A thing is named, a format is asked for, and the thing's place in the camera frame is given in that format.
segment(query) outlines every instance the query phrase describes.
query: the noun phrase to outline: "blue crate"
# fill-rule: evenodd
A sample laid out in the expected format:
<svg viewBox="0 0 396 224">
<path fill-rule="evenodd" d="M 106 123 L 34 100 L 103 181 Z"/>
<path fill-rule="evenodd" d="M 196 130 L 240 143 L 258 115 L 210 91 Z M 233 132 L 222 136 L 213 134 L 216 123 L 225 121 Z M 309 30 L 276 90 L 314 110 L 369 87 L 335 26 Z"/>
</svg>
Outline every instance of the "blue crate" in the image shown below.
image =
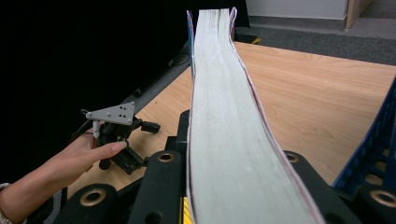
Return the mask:
<svg viewBox="0 0 396 224">
<path fill-rule="evenodd" d="M 332 187 L 353 197 L 361 185 L 396 189 L 396 78 L 375 121 Z"/>
</svg>

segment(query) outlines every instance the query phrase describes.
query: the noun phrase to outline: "black backdrop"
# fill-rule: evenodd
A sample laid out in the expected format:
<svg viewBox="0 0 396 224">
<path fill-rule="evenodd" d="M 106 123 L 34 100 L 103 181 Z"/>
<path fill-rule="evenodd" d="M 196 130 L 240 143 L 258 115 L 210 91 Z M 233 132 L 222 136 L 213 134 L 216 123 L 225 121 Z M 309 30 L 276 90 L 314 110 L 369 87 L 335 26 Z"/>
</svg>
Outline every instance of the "black backdrop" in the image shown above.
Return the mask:
<svg viewBox="0 0 396 224">
<path fill-rule="evenodd" d="M 0 183 L 14 182 L 69 142 L 80 109 L 117 105 L 157 77 L 188 40 L 186 9 L 245 0 L 60 0 L 0 3 Z"/>
</svg>

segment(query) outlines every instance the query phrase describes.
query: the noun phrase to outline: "light wood tabletop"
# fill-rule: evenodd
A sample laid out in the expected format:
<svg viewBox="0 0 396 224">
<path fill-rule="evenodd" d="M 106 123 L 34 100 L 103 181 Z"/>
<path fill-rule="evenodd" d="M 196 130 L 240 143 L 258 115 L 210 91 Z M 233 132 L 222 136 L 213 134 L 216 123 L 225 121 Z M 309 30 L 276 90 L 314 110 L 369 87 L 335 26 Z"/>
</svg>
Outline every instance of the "light wood tabletop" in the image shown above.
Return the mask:
<svg viewBox="0 0 396 224">
<path fill-rule="evenodd" d="M 396 66 L 234 45 L 278 143 L 304 156 L 331 185 L 371 127 Z M 167 137 L 177 135 L 179 116 L 190 109 L 191 87 L 188 68 L 136 115 L 162 126 L 158 133 L 132 132 L 130 145 L 142 158 L 163 150 Z M 68 197 L 93 183 L 122 189 L 145 173 L 142 168 L 127 175 L 117 165 L 101 170 L 98 164 L 69 186 Z"/>
</svg>

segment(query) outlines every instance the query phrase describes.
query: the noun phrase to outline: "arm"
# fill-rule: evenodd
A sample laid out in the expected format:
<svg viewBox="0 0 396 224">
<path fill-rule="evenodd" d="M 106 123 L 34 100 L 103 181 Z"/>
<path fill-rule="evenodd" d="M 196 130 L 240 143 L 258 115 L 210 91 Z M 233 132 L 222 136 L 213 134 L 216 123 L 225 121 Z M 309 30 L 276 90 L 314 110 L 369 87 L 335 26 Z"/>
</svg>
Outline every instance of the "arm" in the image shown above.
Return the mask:
<svg viewBox="0 0 396 224">
<path fill-rule="evenodd" d="M 58 190 L 75 182 L 94 162 L 115 156 L 126 142 L 92 150 L 92 136 L 83 134 L 64 150 L 17 182 L 0 191 L 0 211 L 20 223 Z"/>
</svg>

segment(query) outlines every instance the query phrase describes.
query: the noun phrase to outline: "yellow tape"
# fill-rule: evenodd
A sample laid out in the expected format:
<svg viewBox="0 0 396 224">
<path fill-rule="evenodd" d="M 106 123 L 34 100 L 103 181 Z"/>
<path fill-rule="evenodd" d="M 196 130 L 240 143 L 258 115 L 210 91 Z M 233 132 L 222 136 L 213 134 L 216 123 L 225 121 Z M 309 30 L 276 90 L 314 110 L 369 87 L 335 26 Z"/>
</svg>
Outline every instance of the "yellow tape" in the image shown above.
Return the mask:
<svg viewBox="0 0 396 224">
<path fill-rule="evenodd" d="M 192 224 L 189 202 L 187 201 L 186 197 L 183 198 L 183 224 Z"/>
</svg>

